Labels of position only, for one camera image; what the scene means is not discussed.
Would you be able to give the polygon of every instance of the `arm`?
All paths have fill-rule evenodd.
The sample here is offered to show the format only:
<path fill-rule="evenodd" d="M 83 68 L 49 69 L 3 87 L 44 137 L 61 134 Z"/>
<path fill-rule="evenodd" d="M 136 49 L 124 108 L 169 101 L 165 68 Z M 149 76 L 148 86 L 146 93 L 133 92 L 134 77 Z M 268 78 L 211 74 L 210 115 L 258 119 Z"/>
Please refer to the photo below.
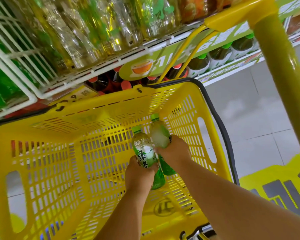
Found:
<path fill-rule="evenodd" d="M 135 156 L 125 172 L 126 193 L 94 240 L 139 240 L 143 206 L 152 187 L 158 165 L 143 168 Z"/>
<path fill-rule="evenodd" d="M 200 166 L 179 137 L 156 152 L 181 176 L 220 239 L 300 240 L 300 216 Z"/>

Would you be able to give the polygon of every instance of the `green bottle cap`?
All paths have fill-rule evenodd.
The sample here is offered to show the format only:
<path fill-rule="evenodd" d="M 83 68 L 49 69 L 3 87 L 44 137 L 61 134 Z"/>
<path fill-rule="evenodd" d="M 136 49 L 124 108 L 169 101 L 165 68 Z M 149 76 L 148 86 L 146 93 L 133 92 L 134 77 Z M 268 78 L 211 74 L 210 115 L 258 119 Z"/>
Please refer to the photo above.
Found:
<path fill-rule="evenodd" d="M 204 53 L 204 54 L 198 56 L 197 58 L 199 58 L 199 59 L 204 59 L 206 56 L 207 56 L 207 53 Z"/>
<path fill-rule="evenodd" d="M 132 127 L 132 132 L 133 132 L 134 134 L 136 134 L 136 133 L 138 133 L 138 132 L 140 132 L 140 131 L 141 131 L 141 126 L 140 126 L 140 125 L 137 125 L 137 126 Z"/>
<path fill-rule="evenodd" d="M 156 119 L 159 119 L 159 114 L 158 113 L 153 113 L 152 115 L 150 115 L 150 119 L 152 121 L 156 120 Z"/>
<path fill-rule="evenodd" d="M 224 49 L 228 49 L 231 45 L 232 45 L 232 41 L 228 44 L 225 44 L 225 45 L 221 46 L 221 47 L 224 48 Z"/>
<path fill-rule="evenodd" d="M 245 36 L 247 39 L 252 39 L 254 37 L 254 33 L 250 33 Z"/>

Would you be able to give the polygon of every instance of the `yellow shopping basket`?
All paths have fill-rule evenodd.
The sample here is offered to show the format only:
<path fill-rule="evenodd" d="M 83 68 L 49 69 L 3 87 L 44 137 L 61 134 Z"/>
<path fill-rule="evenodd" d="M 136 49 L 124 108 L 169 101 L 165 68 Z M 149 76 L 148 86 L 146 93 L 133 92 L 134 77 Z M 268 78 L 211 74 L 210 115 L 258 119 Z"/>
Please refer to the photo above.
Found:
<path fill-rule="evenodd" d="M 213 114 L 238 181 L 231 143 L 203 85 L 191 78 L 57 106 L 0 121 L 0 240 L 92 239 L 125 192 L 124 172 L 134 154 L 135 125 L 149 132 L 150 115 L 159 113 L 172 133 L 184 139 L 192 158 L 231 181 Z M 203 118 L 216 153 L 209 159 L 198 118 Z M 13 232 L 5 177 L 18 171 L 23 183 L 27 224 Z M 151 191 L 144 206 L 144 238 L 179 239 L 208 220 L 178 175 Z"/>

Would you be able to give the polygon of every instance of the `forearm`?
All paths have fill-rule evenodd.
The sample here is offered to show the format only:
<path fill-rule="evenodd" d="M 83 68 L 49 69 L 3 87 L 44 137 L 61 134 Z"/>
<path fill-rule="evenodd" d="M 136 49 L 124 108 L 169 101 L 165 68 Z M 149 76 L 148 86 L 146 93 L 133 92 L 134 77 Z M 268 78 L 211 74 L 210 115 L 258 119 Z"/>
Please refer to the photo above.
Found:
<path fill-rule="evenodd" d="M 194 161 L 176 171 L 221 239 L 300 239 L 300 217 Z"/>
<path fill-rule="evenodd" d="M 133 191 L 125 193 L 94 240 L 139 240 L 146 198 Z"/>

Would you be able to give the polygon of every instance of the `grey floor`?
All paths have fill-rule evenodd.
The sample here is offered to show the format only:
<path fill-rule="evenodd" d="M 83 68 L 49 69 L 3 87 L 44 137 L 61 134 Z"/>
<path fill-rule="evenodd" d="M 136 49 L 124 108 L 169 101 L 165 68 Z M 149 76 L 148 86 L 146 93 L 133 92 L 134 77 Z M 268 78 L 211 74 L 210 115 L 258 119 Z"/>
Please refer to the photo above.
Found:
<path fill-rule="evenodd" d="M 300 46 L 296 47 L 300 60 Z M 253 65 L 206 87 L 232 142 L 238 176 L 271 165 L 285 165 L 300 153 L 281 99 L 265 62 Z M 200 127 L 209 156 L 215 155 L 204 125 Z M 8 186 L 11 213 L 26 222 L 20 180 L 11 175 Z"/>

